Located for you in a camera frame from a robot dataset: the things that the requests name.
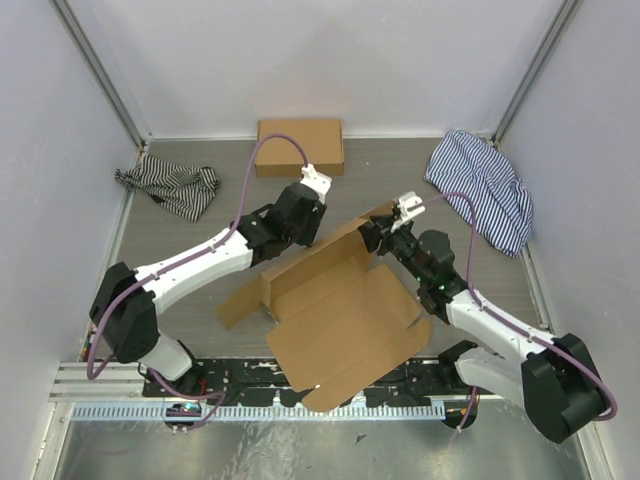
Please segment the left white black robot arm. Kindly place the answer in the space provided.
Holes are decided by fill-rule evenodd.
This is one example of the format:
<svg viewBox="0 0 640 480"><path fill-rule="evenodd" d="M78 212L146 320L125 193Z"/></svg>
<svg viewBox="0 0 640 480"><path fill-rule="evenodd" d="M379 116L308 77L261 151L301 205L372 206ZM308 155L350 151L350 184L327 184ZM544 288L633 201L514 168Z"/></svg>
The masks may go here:
<svg viewBox="0 0 640 480"><path fill-rule="evenodd" d="M106 342L112 360L139 362L159 373L176 395L194 394L201 373L187 349L160 331L159 316L209 283L272 260L293 245L310 246L330 188L328 179L294 182L275 203L171 258L137 269L123 262L110 266L89 311L94 340Z"/></svg>

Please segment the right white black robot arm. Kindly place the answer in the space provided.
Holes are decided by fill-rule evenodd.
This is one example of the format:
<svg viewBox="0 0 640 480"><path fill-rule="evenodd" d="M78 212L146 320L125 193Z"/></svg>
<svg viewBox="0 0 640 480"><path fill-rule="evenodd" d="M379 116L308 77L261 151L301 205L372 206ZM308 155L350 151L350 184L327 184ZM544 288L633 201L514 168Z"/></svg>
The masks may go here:
<svg viewBox="0 0 640 480"><path fill-rule="evenodd" d="M393 256L411 274L427 313L480 340L441 355L449 362L439 371L447 392L458 395L473 386L497 394L522 408L555 443L616 414L616 401L580 338L556 337L499 309L457 273L445 233L415 236L411 228L391 215L375 215L359 232L368 252Z"/></svg>

